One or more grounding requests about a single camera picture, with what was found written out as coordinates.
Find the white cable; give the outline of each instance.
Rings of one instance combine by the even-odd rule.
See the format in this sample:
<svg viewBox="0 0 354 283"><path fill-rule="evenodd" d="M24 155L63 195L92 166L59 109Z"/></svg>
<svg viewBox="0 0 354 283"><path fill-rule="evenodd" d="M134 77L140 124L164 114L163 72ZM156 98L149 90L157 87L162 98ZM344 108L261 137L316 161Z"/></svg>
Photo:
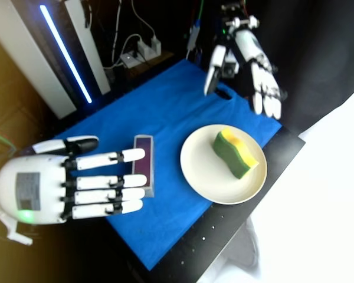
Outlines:
<svg viewBox="0 0 354 283"><path fill-rule="evenodd" d="M88 4L89 7L89 26L88 29L92 26L92 7Z"/></svg>
<svg viewBox="0 0 354 283"><path fill-rule="evenodd" d="M142 36L141 36L140 34L132 34L132 35L129 35L129 37L127 37L126 40L124 41L124 44L123 44L123 47L122 47L122 50L121 50L121 52L120 52L120 55L119 55L118 60L117 60L113 65L111 65L110 67L104 67L104 69L112 69L112 68L114 68L114 67L118 67L118 66L122 66L122 65L123 65L122 62L119 63L119 61L120 61L120 56L123 54L123 51L124 51L124 49L126 48L126 45L127 45L128 40L129 40L130 38L132 38L132 37L139 37L139 39L140 39L141 41L143 41L143 38L142 38Z"/></svg>
<svg viewBox="0 0 354 283"><path fill-rule="evenodd" d="M153 37L156 38L155 30L154 30L144 19L142 19L142 18L136 13L135 8L134 8L134 0L131 0L131 6L132 6L132 10L134 11L134 14L136 15L136 17L137 17L138 19L140 19L142 22L144 22L144 24L152 30L152 32L153 32Z"/></svg>
<svg viewBox="0 0 354 283"><path fill-rule="evenodd" d="M119 6L118 6L118 11L117 11L116 35L114 36L114 44L113 44L113 50L112 50L112 63L114 63L114 53L116 51L118 28L119 28L119 15L120 15L120 7L121 6L122 6L122 0L119 0Z"/></svg>

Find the sponge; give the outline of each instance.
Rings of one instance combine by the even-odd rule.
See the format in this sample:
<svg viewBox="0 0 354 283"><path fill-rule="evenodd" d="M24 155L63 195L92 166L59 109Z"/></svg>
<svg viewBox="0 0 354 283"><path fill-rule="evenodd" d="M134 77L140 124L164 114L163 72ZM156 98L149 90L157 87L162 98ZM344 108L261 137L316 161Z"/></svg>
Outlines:
<svg viewBox="0 0 354 283"><path fill-rule="evenodd" d="M247 145L235 137L230 128L225 128L218 133L213 148L237 179L241 179L258 165L258 161L252 156Z"/></svg>

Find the blue tablecloth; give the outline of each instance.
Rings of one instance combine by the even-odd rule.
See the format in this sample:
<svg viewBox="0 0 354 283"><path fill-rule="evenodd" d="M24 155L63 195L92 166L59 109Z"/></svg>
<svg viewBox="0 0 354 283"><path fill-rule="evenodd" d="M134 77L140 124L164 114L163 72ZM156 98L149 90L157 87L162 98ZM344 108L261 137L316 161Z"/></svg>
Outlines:
<svg viewBox="0 0 354 283"><path fill-rule="evenodd" d="M246 131L263 147L281 127L273 119L255 115L232 90L231 100L204 97L205 76L183 60L58 136L96 135L100 145L92 153L132 148L137 134L154 136L155 198L144 199L137 212L107 218L148 270L211 205L182 174L179 155L185 139L202 126L228 124ZM118 164L83 174L130 172L130 164Z"/></svg>

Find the round plate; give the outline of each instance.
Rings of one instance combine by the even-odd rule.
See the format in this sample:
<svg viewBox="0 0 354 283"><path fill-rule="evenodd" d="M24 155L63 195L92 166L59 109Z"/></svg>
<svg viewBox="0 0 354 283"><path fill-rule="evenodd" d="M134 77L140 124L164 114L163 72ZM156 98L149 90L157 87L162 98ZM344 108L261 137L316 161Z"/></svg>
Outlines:
<svg viewBox="0 0 354 283"><path fill-rule="evenodd" d="M226 127L246 143L259 162L240 180L212 148L217 134ZM193 132L182 146L180 161L190 186L204 198L223 205L235 205L254 197L264 185L267 174L266 158L261 147L247 133L228 125L210 125Z"/></svg>

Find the green cable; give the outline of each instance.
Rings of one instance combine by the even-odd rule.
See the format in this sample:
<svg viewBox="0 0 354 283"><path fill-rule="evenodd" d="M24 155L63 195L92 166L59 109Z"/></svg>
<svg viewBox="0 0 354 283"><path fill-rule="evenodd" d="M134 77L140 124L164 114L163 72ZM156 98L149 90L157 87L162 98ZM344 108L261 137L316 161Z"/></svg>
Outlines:
<svg viewBox="0 0 354 283"><path fill-rule="evenodd" d="M13 143L11 143L9 140L7 140L6 138L0 136L0 141L9 145L12 148L13 152L10 154L11 156L17 151L17 148L15 147L15 145Z"/></svg>
<svg viewBox="0 0 354 283"><path fill-rule="evenodd" d="M198 19L201 19L202 11L203 11L203 3L204 2L205 2L205 0L201 0L201 7L199 9Z"/></svg>

